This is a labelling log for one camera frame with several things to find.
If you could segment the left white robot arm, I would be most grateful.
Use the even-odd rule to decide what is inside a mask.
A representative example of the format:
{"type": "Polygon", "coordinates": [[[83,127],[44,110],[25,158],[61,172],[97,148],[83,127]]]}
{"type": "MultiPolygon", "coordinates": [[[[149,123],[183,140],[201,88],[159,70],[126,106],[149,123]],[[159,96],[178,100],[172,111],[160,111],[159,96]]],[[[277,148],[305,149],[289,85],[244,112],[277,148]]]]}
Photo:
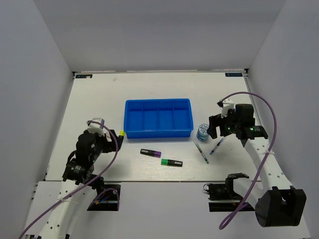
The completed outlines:
{"type": "Polygon", "coordinates": [[[94,163],[102,153],[118,153],[124,135],[124,131],[104,133],[101,127],[89,126],[78,137],[76,149],[67,159],[57,201],[48,210],[50,215],[38,235],[39,239],[70,238],[88,194],[94,198],[90,208],[108,200],[115,200],[114,206],[119,207],[119,187],[105,184],[104,178],[93,171],[94,163]]]}

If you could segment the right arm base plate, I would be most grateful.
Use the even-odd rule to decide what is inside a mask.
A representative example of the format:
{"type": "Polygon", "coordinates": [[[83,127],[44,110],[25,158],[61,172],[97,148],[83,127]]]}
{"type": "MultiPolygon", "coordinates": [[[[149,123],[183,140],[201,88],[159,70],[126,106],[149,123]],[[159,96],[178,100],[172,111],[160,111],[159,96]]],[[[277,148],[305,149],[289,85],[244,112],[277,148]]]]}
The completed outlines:
{"type": "Polygon", "coordinates": [[[240,195],[228,193],[225,184],[206,183],[203,190],[208,195],[210,212],[233,212],[242,201],[240,195]]]}

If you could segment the round blue white tape tin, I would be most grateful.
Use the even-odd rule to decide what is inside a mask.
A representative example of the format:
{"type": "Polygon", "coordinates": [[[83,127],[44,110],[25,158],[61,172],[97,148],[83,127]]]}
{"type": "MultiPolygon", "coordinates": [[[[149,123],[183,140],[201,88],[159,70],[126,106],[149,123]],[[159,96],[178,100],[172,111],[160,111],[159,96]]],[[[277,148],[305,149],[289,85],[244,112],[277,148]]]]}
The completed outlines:
{"type": "Polygon", "coordinates": [[[207,133],[208,128],[209,128],[208,124],[199,125],[197,133],[196,133],[196,138],[199,141],[202,141],[202,142],[208,141],[209,139],[209,134],[207,133]]]}

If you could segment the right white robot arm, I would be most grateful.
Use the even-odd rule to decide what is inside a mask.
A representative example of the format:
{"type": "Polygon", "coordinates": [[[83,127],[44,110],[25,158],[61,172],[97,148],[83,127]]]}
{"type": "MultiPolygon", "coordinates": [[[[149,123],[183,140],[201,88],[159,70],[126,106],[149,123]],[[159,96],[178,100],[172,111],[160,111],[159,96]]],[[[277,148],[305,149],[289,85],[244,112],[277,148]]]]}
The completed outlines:
{"type": "Polygon", "coordinates": [[[306,195],[287,179],[274,153],[268,149],[268,135],[261,125],[255,124],[253,106],[226,101],[219,106],[221,113],[209,117],[208,134],[213,139],[218,132],[222,137],[236,135],[259,172],[257,178],[261,184],[253,185],[245,173],[229,174],[223,184],[208,184],[210,200],[243,201],[240,209],[252,207],[262,227],[298,226],[306,195]]]}

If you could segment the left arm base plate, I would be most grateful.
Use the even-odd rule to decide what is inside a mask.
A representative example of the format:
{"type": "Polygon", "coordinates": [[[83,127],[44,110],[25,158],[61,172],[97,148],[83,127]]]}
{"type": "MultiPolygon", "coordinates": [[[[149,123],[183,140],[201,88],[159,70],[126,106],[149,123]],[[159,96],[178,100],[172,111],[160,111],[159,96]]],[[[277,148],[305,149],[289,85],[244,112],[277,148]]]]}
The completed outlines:
{"type": "Polygon", "coordinates": [[[89,204],[87,211],[117,212],[119,210],[120,193],[121,184],[105,184],[89,204]]]}

